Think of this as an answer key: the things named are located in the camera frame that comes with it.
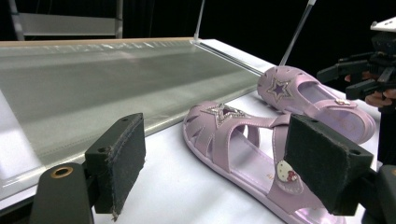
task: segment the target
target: sandal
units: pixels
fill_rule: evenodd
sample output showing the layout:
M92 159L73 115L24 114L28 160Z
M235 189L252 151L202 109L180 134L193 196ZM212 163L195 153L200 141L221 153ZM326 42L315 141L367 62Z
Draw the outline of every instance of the sandal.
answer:
M345 223L343 217L330 215L283 161L289 120L290 115L258 118L224 104L203 102L192 107L184 119L183 135L203 163L286 222L322 223L326 219L329 223ZM274 159L258 149L259 128L273 129Z
M258 94L283 113L317 119L351 141L362 144L375 133L375 121L354 102L337 97L301 69L272 67L259 79Z

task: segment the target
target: transparent acrylic sheet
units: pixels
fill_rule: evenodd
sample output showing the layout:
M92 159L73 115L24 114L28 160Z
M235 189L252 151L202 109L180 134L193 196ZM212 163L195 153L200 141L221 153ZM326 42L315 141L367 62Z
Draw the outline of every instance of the transparent acrylic sheet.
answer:
M203 100L254 90L257 76L188 40L0 48L0 200L83 152L117 119L146 134Z

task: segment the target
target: glittery star emblem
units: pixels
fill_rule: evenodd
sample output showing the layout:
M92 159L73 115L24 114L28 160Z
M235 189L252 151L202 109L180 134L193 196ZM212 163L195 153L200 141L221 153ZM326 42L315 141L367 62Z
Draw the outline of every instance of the glittery star emblem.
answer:
M210 106L202 112L215 115L216 126L219 128L227 119L249 119L250 117L242 110L235 109L225 104Z
M277 78L274 77L272 85L270 89L267 90L267 92L274 95L276 102L278 102L280 99L284 97L292 98L293 96L289 90L290 83L291 80L279 81Z

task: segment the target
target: translucent jelly sandal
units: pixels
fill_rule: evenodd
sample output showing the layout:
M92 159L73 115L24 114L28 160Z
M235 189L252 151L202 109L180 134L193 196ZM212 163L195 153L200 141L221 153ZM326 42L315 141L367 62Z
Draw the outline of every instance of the translucent jelly sandal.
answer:
M258 94L283 113L320 120L357 144L369 140L375 121L356 103L337 97L314 77L290 66L272 67L259 79Z
M290 115L258 118L214 102L191 108L183 122L188 147L207 166L288 223L345 223L330 215L283 161ZM259 128L273 130L274 159L259 149Z

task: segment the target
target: white surface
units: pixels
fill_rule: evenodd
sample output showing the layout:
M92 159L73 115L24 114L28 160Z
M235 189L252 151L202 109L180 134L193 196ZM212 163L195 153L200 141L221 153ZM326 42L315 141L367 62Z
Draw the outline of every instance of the white surface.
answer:
M396 17L390 18L385 21L377 23L375 26L370 27L372 30L387 31L396 33Z
M227 105L261 117L278 114L253 92ZM379 121L379 113L368 108ZM271 149L271 135L261 149ZM378 130L361 145L376 154ZM283 223L264 205L199 161L182 137L181 123L146 138L146 163L117 223ZM360 223L362 207L347 223ZM111 215L94 214L95 223L110 223Z

